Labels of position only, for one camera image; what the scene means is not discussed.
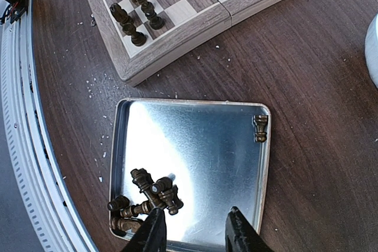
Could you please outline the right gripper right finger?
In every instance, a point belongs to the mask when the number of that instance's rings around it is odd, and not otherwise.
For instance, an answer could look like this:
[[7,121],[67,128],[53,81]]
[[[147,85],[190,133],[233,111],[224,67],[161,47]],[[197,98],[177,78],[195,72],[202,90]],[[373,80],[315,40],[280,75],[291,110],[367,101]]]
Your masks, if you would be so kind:
[[273,252],[236,206],[226,218],[225,248],[232,252]]

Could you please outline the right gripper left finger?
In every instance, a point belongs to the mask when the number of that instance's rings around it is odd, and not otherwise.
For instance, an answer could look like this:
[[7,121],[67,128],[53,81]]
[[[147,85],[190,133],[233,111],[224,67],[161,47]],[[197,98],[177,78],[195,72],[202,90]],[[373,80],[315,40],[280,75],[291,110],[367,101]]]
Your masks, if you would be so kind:
[[165,213],[154,208],[121,252],[166,252],[167,225]]

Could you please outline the metal tray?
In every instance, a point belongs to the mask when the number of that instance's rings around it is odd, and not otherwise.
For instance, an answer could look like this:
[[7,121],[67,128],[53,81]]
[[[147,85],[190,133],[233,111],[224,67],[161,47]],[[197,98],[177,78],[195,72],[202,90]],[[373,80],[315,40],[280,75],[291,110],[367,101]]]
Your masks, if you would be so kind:
[[[255,142],[254,115],[268,115]],[[261,103],[122,99],[115,114],[109,197],[140,204],[131,171],[172,178],[183,207],[166,215],[169,251],[224,251],[225,222],[236,206],[259,231],[271,145],[271,111]]]

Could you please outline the wooden chess board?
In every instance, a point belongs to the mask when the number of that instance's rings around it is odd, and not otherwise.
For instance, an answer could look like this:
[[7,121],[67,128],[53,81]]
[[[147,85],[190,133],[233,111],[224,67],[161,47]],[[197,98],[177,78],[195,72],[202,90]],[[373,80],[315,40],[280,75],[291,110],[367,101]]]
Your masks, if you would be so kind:
[[[187,52],[281,0],[148,0],[165,25],[153,30],[131,0],[88,0],[113,66],[122,81],[136,86]],[[119,4],[147,41],[132,44],[110,13]]]

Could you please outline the dark rook in tray corner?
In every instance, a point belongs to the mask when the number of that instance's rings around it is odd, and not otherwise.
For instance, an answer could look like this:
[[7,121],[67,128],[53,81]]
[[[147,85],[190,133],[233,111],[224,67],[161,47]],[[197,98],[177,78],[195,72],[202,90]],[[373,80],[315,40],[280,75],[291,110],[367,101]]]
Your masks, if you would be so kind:
[[255,142],[264,143],[267,140],[266,127],[268,125],[268,115],[254,115],[253,124],[255,126]]

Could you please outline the white ceramic bowl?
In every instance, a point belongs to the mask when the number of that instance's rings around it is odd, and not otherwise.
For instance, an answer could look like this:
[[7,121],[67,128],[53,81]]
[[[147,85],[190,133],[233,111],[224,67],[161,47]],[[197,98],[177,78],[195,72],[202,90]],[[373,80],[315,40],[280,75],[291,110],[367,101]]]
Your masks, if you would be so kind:
[[378,40],[377,40],[377,15],[372,19],[364,41],[364,55],[369,76],[378,87]]

